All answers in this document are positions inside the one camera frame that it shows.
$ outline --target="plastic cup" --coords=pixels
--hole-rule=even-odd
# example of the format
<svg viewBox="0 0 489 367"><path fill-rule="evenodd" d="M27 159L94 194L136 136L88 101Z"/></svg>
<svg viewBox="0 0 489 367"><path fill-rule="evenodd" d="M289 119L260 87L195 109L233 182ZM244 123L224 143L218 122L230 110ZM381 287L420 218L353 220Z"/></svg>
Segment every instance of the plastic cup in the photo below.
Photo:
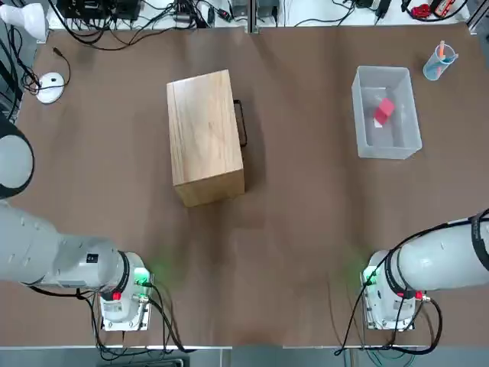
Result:
<svg viewBox="0 0 489 367"><path fill-rule="evenodd" d="M436 46L435 52L433 55L431 55L423 67L423 74L425 74L425 78L427 78L427 80L438 80L446 68L452 65L458 57L455 51L453 51L453 48L447 44L445 44L443 54L445 57L441 58L439 56L440 45Z"/></svg>

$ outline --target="pink cube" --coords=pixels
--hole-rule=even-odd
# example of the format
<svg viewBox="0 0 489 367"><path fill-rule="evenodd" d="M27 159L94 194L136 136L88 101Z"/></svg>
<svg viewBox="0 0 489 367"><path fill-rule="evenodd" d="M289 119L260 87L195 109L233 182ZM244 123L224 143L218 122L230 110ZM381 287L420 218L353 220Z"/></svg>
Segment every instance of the pink cube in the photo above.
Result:
<svg viewBox="0 0 489 367"><path fill-rule="evenodd" d="M387 122L387 119L394 111L394 104L388 98L382 99L380 105L374 112L374 124L378 127L382 127Z"/></svg>

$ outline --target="clear plastic bin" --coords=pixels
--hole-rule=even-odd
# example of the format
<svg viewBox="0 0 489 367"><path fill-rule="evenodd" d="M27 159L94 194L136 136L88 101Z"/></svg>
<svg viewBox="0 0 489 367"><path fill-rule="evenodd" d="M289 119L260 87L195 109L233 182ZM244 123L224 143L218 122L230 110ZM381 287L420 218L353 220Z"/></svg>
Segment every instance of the clear plastic bin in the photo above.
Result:
<svg viewBox="0 0 489 367"><path fill-rule="evenodd" d="M405 67L358 67L351 86L361 158L406 159L422 147L410 72ZM386 124L374 124L374 112L382 99L390 99L394 111Z"/></svg>

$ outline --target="brown table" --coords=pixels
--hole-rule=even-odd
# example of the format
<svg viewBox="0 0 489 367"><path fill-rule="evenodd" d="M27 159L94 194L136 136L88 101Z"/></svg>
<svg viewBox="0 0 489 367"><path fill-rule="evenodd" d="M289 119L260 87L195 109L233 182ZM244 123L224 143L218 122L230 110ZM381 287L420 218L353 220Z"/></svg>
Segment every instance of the brown table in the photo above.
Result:
<svg viewBox="0 0 489 367"><path fill-rule="evenodd" d="M441 39L461 56L433 83L421 66ZM186 345L337 346L375 249L489 206L489 76L463 24L171 31L119 52L55 32L37 55L38 73L65 68L49 46L71 62L72 81L51 106L24 98L18 126L36 171L11 203L61 232L107 236L140 254L171 290ZM411 158L358 158L358 65L410 68L423 137ZM172 188L166 83L223 69L243 102L247 192L186 209ZM19 284L0 291L0 345L93 345L85 303ZM433 297L444 313L442 344L487 345L487 287ZM160 345L154 315L149 332L125 342ZM429 344L426 322L418 324L399 343ZM116 334L110 342L120 342ZM355 328L348 344L359 344Z"/></svg>

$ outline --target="white floor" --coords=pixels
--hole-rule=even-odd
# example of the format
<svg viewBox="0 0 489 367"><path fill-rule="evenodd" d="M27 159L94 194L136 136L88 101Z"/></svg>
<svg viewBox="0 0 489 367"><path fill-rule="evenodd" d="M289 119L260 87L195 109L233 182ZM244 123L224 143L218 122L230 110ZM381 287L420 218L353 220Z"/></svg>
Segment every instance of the white floor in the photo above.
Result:
<svg viewBox="0 0 489 367"><path fill-rule="evenodd" d="M372 8L376 8L379 1L380 0L374 0L374 5ZM173 2L173 0L147 0L147 2L156 8L164 8L166 5ZM227 0L209 0L209 2L217 8L223 8L226 11L228 10ZM426 0L413 0L411 2L410 8L416 5L421 5L423 3L426 3ZM463 0L455 0L455 4L452 6L452 9L457 9L462 3ZM308 18L316 18L324 21L334 21L336 19L343 18L348 13L348 9L345 9L342 6L333 3L332 0L280 0L280 4L280 27L283 27L284 23L287 27L293 27L295 24ZM350 2L347 2L345 5L349 7L350 4ZM403 13L401 11L400 5L401 0L392 0L392 2L390 3L389 11L387 12L385 18L380 19L377 25L433 24L413 20L407 13ZM200 2L199 7L204 17L206 17L209 6L203 2ZM146 25L146 23L148 23L148 19L151 19L159 13L161 13L161 10L154 9L148 4L143 3L140 12L140 18L135 23L133 23L132 26L135 28L138 26L144 26ZM462 11L460 11L455 17L446 21L436 22L436 24L453 24L460 21L466 21L469 16L469 11L467 9L467 6L465 6L464 9L462 9ZM52 8L50 8L48 11L47 20L49 22L50 29L63 29L63 25L61 24L56 14L54 14ZM357 8L342 23L342 25L374 25L375 20L375 13L372 10L366 8ZM231 21L228 23L217 16L215 19L215 26L217 28L243 27L246 25L246 23L246 21ZM69 20L67 24L72 29L76 29L73 27L72 23ZM318 21L308 21L302 23L300 26L335 26L337 24L338 22L322 23ZM186 26L184 23L176 24L171 16L166 16L164 19L158 21L152 28L148 29L165 29L174 27L175 25L178 27ZM265 18L262 21L258 21L258 26L275 27L275 21L272 18ZM119 21L117 28L129 29L129 23Z"/></svg>

